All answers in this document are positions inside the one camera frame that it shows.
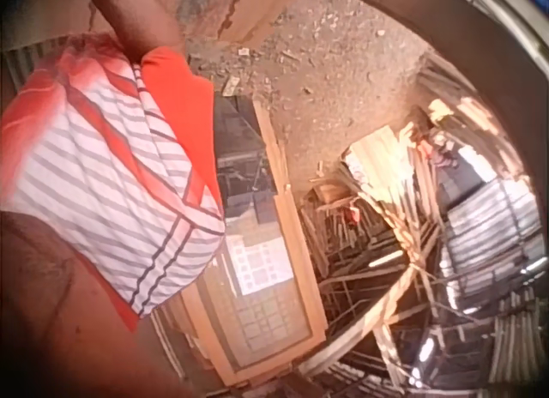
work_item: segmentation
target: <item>sawdust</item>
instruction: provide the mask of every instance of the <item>sawdust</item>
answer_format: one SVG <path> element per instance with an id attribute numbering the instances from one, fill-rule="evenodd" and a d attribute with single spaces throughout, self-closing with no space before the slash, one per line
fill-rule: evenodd
<path id="1" fill-rule="evenodd" d="M 295 0 L 257 50 L 190 39 L 190 66 L 222 90 L 270 105 L 293 191 L 306 192 L 345 148 L 409 111 L 408 92 L 428 44 L 358 0 Z"/>

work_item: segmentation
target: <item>wooden slat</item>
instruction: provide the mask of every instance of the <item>wooden slat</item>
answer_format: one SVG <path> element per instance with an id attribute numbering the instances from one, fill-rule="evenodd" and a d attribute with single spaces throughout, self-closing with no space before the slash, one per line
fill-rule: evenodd
<path id="1" fill-rule="evenodd" d="M 300 209 L 301 218 L 304 221 L 306 236 L 309 237 L 310 247 L 312 251 L 312 259 L 317 265 L 318 272 L 323 278 L 326 278 L 329 274 L 329 261 L 326 254 L 323 251 L 323 246 L 318 240 L 317 229 L 313 225 L 313 222 L 307 211 L 303 208 Z"/>
<path id="2" fill-rule="evenodd" d="M 270 33 L 271 23 L 291 1 L 233 0 L 230 3 L 232 10 L 220 25 L 219 40 L 258 47 Z"/>
<path id="3" fill-rule="evenodd" d="M 322 212 L 322 211 L 329 211 L 330 209 L 346 207 L 346 205 L 349 205 L 349 204 L 353 203 L 353 201 L 356 200 L 356 199 L 357 199 L 356 196 L 346 196 L 345 198 L 341 198 L 341 199 L 339 199 L 335 202 L 326 203 L 324 205 L 321 205 L 321 206 L 317 207 L 316 211 L 317 212 Z"/>
<path id="4" fill-rule="evenodd" d="M 400 321 L 404 321 L 409 317 L 413 317 L 414 315 L 419 314 L 421 311 L 424 311 L 427 308 L 429 308 L 429 304 L 415 305 L 409 310 L 405 310 L 403 312 L 399 312 L 398 314 L 394 314 L 391 318 L 385 321 L 385 323 L 387 323 L 388 325 L 394 325 L 395 323 L 399 323 Z"/>
<path id="5" fill-rule="evenodd" d="M 426 259 L 438 241 L 440 229 L 424 243 L 419 258 Z M 307 376 L 325 371 L 369 334 L 381 320 L 389 319 L 396 310 L 398 300 L 412 285 L 417 270 L 408 267 L 398 281 L 368 311 L 357 317 L 345 331 L 323 349 L 317 351 L 299 366 L 299 371 Z"/>
<path id="6" fill-rule="evenodd" d="M 391 382 L 395 387 L 400 389 L 406 381 L 406 378 L 404 374 L 399 371 L 399 367 L 402 367 L 402 362 L 398 356 L 390 327 L 386 323 L 380 323 L 372 332 L 376 338 L 376 343 L 379 346 L 383 362 L 387 366 Z"/>
<path id="7" fill-rule="evenodd" d="M 275 132 L 270 121 L 269 112 L 261 102 L 254 100 L 257 122 L 261 130 L 263 141 L 267 149 L 268 162 L 273 173 L 279 195 L 274 198 L 277 207 L 281 231 L 287 244 L 288 254 L 296 276 L 299 291 L 305 301 L 307 316 L 311 320 L 313 331 L 323 332 L 328 327 L 328 321 L 324 314 L 317 279 L 312 267 L 311 258 L 305 236 L 301 229 L 298 210 L 290 190 L 287 190 L 287 166 L 286 157 L 283 155 L 276 141 Z"/>

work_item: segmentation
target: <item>wood chip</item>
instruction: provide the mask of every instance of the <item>wood chip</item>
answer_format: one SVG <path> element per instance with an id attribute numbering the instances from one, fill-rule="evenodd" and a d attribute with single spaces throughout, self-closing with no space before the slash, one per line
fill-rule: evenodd
<path id="1" fill-rule="evenodd" d="M 223 96 L 233 96 L 238 84 L 240 83 L 240 78 L 237 76 L 229 76 L 229 79 L 227 79 L 225 86 L 223 87 Z"/>
<path id="2" fill-rule="evenodd" d="M 294 61 L 301 62 L 301 59 L 299 59 L 299 57 L 297 55 L 294 55 L 291 51 L 282 51 L 282 55 L 284 55 L 285 57 L 289 57 Z"/>
<path id="3" fill-rule="evenodd" d="M 319 178 L 324 178 L 324 161 L 320 160 L 317 164 L 317 176 Z"/>

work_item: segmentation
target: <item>sleeve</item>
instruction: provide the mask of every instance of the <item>sleeve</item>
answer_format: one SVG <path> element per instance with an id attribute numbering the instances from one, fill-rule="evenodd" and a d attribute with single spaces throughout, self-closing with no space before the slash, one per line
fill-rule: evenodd
<path id="1" fill-rule="evenodd" d="M 142 77 L 174 135 L 220 204 L 214 155 L 214 87 L 168 47 L 142 59 Z"/>

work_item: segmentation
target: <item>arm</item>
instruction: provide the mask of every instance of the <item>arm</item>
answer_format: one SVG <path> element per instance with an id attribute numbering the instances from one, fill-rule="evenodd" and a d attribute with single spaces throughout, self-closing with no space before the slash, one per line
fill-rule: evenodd
<path id="1" fill-rule="evenodd" d="M 148 52 L 169 46 L 183 52 L 179 25 L 160 0 L 92 0 L 111 24 L 126 55 L 140 62 Z"/>
<path id="2" fill-rule="evenodd" d="M 23 376 L 32 396 L 194 396 L 128 331 L 99 282 L 50 227 L 27 215 L 0 216 L 0 341 L 18 376 L 7 381 L 20 388 Z"/>

